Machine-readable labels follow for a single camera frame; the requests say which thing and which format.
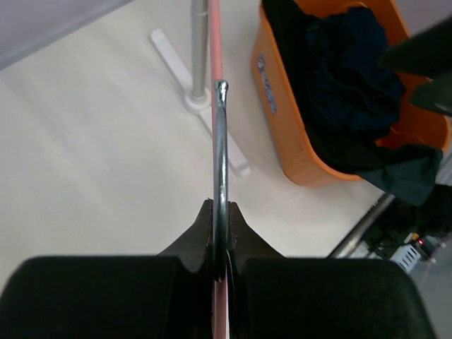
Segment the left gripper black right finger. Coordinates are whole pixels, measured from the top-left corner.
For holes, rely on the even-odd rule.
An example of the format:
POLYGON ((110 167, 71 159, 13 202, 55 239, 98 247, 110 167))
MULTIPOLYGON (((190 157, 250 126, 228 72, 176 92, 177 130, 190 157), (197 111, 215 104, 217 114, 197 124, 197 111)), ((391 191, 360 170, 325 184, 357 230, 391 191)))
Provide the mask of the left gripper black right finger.
POLYGON ((435 338, 420 294, 391 261, 286 258, 230 217, 233 338, 435 338))

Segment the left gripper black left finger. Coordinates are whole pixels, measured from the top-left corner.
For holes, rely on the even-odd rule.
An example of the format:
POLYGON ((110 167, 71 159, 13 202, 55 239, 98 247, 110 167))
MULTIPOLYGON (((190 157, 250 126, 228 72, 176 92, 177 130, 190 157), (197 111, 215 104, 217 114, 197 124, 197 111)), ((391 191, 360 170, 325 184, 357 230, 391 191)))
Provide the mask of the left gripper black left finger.
POLYGON ((212 204, 158 255, 25 260, 1 293, 1 337, 211 338, 212 204))

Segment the black shorts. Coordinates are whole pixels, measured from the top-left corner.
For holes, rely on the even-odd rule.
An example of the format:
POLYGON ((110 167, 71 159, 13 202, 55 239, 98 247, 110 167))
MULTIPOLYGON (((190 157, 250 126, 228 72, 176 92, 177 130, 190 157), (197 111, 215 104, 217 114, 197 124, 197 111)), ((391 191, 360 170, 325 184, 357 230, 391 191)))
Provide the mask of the black shorts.
POLYGON ((383 171, 391 153, 376 141, 397 122, 405 88, 378 64, 388 42, 372 11, 319 18, 294 1, 264 1, 263 10, 317 155, 364 178, 383 171))

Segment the dark teal shorts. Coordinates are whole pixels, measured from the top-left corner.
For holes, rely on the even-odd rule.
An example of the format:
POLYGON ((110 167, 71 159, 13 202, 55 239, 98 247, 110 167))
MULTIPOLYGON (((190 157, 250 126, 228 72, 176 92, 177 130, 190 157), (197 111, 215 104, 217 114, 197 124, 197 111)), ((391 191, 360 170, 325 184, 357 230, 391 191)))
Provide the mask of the dark teal shorts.
POLYGON ((442 150, 428 145, 376 147, 356 174, 382 191, 420 206, 434 190, 442 159, 442 150))

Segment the pink clothes hanger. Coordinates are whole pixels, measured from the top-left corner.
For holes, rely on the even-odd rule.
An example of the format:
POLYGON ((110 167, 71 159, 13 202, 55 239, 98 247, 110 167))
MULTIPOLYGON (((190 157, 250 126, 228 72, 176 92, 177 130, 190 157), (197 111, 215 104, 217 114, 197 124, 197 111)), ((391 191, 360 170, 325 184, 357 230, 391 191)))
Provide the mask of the pink clothes hanger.
POLYGON ((210 74, 213 125, 213 337, 227 337, 227 244, 229 235, 227 90, 223 78, 220 2, 209 1, 210 74))

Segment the navy blue shorts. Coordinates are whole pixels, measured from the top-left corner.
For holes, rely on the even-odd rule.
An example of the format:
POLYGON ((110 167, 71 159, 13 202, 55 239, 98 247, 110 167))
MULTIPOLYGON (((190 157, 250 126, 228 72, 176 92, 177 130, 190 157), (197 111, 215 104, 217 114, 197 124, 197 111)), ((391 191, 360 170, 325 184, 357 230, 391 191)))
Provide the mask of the navy blue shorts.
POLYGON ((388 47, 382 25, 366 7, 315 18, 305 35, 307 85, 315 121, 327 129, 382 136, 399 120, 405 86, 379 65, 388 47))

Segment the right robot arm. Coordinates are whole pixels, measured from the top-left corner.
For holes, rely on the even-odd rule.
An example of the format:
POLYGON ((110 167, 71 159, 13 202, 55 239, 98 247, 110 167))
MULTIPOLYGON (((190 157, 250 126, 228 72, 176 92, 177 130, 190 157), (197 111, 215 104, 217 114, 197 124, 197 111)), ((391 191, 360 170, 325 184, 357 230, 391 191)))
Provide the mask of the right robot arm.
POLYGON ((417 86, 410 103, 451 116, 451 18, 448 17, 406 41, 389 48, 381 65, 429 80, 417 86))

